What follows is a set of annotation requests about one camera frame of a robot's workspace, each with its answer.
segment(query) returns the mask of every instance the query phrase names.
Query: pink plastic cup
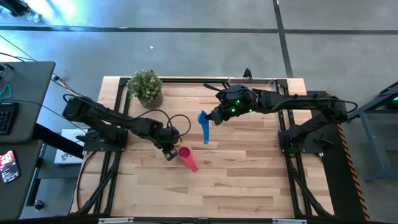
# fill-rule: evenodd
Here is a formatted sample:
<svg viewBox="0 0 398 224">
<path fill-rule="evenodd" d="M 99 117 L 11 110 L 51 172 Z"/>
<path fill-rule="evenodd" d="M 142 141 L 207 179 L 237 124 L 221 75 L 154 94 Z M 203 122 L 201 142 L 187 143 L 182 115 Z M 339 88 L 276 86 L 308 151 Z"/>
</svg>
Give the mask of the pink plastic cup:
<svg viewBox="0 0 398 224">
<path fill-rule="evenodd" d="M 192 171 L 196 172 L 198 170 L 198 167 L 193 160 L 191 150 L 187 146 L 180 146 L 178 157 L 184 161 Z"/>
</svg>

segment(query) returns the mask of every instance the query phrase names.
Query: concrete floor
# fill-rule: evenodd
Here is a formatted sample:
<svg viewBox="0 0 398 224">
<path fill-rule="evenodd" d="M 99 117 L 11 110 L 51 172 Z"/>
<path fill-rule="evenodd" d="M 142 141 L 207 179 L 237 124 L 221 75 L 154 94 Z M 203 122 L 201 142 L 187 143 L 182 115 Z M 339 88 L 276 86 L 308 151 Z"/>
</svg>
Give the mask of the concrete floor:
<svg viewBox="0 0 398 224">
<path fill-rule="evenodd" d="M 155 28 L 277 29 L 272 0 L 26 0 L 43 14 L 39 24 L 0 13 L 1 26 L 85 26 Z M 397 30 L 395 0 L 279 0 L 285 29 Z M 182 32 L 38 32 L 0 30 L 0 35 L 37 60 L 57 63 L 55 73 L 75 91 L 96 100 L 102 77 L 129 75 L 141 68 L 160 75 L 286 77 L 278 34 Z M 365 104 L 397 81 L 398 35 L 286 34 L 293 76 L 308 90 L 330 90 L 344 100 Z M 26 56 L 0 39 L 0 52 Z M 0 61 L 11 61 L 0 57 Z M 50 84 L 45 105 L 61 113 L 59 86 Z M 54 131 L 72 126 L 42 110 L 39 122 Z M 359 176 L 374 169 L 358 121 L 344 124 Z M 42 184 L 48 205 L 22 217 L 66 214 L 74 181 Z M 45 189 L 59 192 L 46 194 Z M 396 222 L 398 179 L 361 183 L 372 220 Z"/>
</svg>

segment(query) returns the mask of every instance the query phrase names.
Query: keyboard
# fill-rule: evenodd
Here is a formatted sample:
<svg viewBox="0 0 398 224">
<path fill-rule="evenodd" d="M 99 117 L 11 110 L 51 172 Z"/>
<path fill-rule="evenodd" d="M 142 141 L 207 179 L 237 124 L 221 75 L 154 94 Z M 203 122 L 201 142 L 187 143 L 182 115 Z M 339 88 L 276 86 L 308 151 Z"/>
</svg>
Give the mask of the keyboard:
<svg viewBox="0 0 398 224">
<path fill-rule="evenodd" d="M 0 135 L 10 135 L 19 103 L 0 103 Z"/>
</svg>

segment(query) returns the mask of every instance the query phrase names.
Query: wooden table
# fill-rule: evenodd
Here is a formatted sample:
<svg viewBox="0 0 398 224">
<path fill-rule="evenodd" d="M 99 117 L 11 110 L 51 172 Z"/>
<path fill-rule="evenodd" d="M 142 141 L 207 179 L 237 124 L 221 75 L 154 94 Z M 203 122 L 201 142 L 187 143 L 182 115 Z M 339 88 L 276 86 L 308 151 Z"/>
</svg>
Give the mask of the wooden table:
<svg viewBox="0 0 398 224">
<path fill-rule="evenodd" d="M 104 77 L 99 103 L 113 108 L 120 77 Z M 287 79 L 290 94 L 305 95 L 304 80 Z M 246 84 L 251 88 L 272 90 L 273 85 Z M 192 172 L 177 158 L 166 161 L 162 152 L 146 140 L 129 134 L 122 153 L 113 201 L 112 216 L 130 217 L 294 217 L 284 156 L 280 153 L 277 113 L 249 113 L 231 118 L 219 126 L 210 126 L 210 142 L 203 144 L 197 116 L 209 113 L 219 104 L 216 92 L 201 83 L 164 83 L 164 102 L 159 109 L 173 116 L 187 115 L 190 132 L 183 144 L 193 149 L 199 170 Z M 124 100 L 120 107 L 123 110 Z M 130 116 L 145 112 L 138 99 L 130 102 Z M 166 124 L 166 117 L 152 112 L 147 117 Z M 297 124 L 311 117 L 310 111 L 294 111 Z M 188 128 L 185 118 L 172 123 L 180 133 Z M 333 213 L 328 185 L 321 160 L 304 154 L 307 184 L 324 208 Z M 81 178 L 81 204 L 92 194 L 100 177 L 104 153 L 97 153 Z M 103 197 L 106 202 L 107 191 Z M 298 190 L 304 211 L 302 193 Z M 71 212 L 76 210 L 76 200 Z"/>
</svg>

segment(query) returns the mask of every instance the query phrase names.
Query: potted plant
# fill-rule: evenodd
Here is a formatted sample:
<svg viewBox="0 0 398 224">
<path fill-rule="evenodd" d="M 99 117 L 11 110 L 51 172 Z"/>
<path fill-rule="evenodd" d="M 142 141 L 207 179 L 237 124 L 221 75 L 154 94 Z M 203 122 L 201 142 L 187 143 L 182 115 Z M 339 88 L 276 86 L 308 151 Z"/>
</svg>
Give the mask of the potted plant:
<svg viewBox="0 0 398 224">
<path fill-rule="evenodd" d="M 129 93 L 138 98 L 143 107 L 153 110 L 163 103 L 162 80 L 153 70 L 138 70 L 127 83 Z"/>
</svg>

